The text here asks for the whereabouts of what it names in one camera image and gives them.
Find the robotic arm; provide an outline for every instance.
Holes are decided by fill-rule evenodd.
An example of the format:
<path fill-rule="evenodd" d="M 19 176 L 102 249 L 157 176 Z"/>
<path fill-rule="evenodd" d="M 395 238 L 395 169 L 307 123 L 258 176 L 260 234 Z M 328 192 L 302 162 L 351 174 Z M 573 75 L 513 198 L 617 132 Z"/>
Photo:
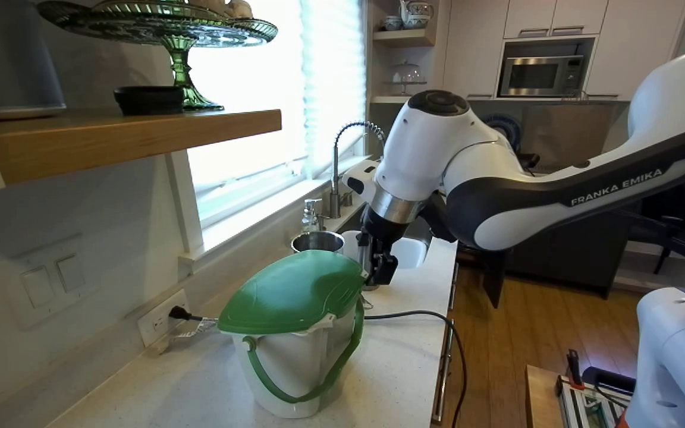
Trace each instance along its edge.
<path fill-rule="evenodd" d="M 685 56 L 654 69 L 636 88 L 630 137 L 583 163 L 530 176 L 511 146 L 459 94 L 427 90 L 397 115 L 381 163 L 346 186 L 367 203 L 360 264 L 367 283 L 390 283 L 390 247 L 432 192 L 444 225 L 463 245 L 501 251 L 547 229 L 660 192 L 685 181 Z"/>

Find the wooden floor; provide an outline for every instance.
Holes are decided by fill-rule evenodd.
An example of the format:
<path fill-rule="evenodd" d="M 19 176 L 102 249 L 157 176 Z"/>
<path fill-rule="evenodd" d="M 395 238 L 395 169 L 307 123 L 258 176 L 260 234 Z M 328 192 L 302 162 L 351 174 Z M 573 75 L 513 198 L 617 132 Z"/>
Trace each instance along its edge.
<path fill-rule="evenodd" d="M 640 294 L 612 291 L 608 300 L 574 287 L 504 279 L 491 308 L 480 275 L 460 266 L 453 320 L 469 364 L 469 388 L 455 425 L 526 425 L 526 367 L 565 374 L 565 351 L 578 349 L 580 368 L 598 367 L 634 377 Z M 448 377 L 444 423 L 452 423 L 459 376 Z"/>

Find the electrical outlet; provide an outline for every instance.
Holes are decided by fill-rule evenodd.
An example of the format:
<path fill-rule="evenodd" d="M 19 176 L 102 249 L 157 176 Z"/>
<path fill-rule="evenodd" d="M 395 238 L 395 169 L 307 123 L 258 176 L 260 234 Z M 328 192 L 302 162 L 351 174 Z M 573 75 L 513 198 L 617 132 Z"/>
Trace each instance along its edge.
<path fill-rule="evenodd" d="M 190 308 L 184 301 L 183 291 L 165 298 L 162 304 L 157 304 L 152 311 L 137 318 L 137 332 L 143 336 L 143 343 L 152 351 L 164 351 L 171 345 L 172 332 L 172 318 L 168 318 L 172 307 Z"/>

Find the glass cake stand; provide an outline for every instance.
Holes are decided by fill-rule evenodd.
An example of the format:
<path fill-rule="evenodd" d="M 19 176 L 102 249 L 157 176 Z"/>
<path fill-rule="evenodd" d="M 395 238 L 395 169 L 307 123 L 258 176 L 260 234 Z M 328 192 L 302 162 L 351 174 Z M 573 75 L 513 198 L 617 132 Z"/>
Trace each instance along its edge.
<path fill-rule="evenodd" d="M 228 12 L 181 2 L 100 2 L 82 8 L 61 0 L 37 4 L 54 27 L 93 39 L 164 44 L 172 85 L 183 90 L 183 110 L 224 110 L 209 102 L 190 80 L 190 47 L 263 44 L 276 27 L 260 18 L 231 18 Z"/>

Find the white countertop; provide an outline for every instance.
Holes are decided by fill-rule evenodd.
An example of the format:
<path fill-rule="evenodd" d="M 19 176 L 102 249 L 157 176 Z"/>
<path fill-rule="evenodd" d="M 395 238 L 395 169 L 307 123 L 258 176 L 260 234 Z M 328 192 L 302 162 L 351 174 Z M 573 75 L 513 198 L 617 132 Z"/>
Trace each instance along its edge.
<path fill-rule="evenodd" d="M 446 313 L 453 254 L 453 243 L 432 238 L 420 266 L 365 293 L 365 313 Z M 50 425 L 431 425 L 441 332 L 432 317 L 365 320 L 332 400 L 312 418 L 281 421 L 253 405 L 231 338 L 214 331 L 157 356 L 140 354 Z"/>

